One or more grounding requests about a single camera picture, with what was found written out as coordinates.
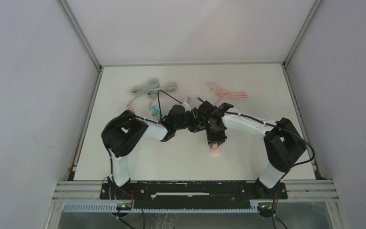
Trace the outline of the pink power strip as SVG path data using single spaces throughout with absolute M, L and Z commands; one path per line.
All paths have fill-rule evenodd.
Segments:
M 210 149 L 211 154 L 218 154 L 218 153 L 220 153 L 220 151 L 221 151 L 220 147 L 217 150 Z

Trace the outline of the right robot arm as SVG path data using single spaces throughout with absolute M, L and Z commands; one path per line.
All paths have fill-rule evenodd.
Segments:
M 255 133 L 263 137 L 268 164 L 256 180 L 256 192 L 261 198 L 270 198 L 275 193 L 275 186 L 293 167 L 315 159 L 315 149 L 299 135 L 291 120 L 261 119 L 241 113 L 231 104 L 224 103 L 217 107 L 199 97 L 197 99 L 202 102 L 200 107 L 206 109 L 204 114 L 211 127 Z

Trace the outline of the teal charger plug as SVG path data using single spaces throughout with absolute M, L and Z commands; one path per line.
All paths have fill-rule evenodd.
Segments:
M 153 115 L 160 114 L 160 110 L 159 110 L 158 106 L 156 106 L 156 105 L 151 106 L 151 111 L 152 111 Z

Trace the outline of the pink USB charger plug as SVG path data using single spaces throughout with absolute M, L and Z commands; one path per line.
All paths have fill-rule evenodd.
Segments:
M 131 111 L 131 112 L 133 112 L 133 113 L 135 113 L 134 107 L 133 107 L 133 105 L 131 103 L 128 103 L 126 105 L 126 109 L 129 110 L 129 111 Z

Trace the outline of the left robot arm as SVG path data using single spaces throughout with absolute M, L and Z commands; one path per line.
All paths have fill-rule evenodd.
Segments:
M 182 105 L 174 105 L 167 115 L 160 115 L 159 121 L 139 117 L 130 110 L 112 119 L 103 129 L 101 138 L 110 156 L 111 174 L 108 180 L 113 183 L 111 192 L 119 199 L 130 193 L 128 155 L 141 138 L 153 138 L 161 142 L 169 141 L 178 130 L 187 129 L 192 133 L 206 128 L 206 118 L 194 108 L 186 110 Z

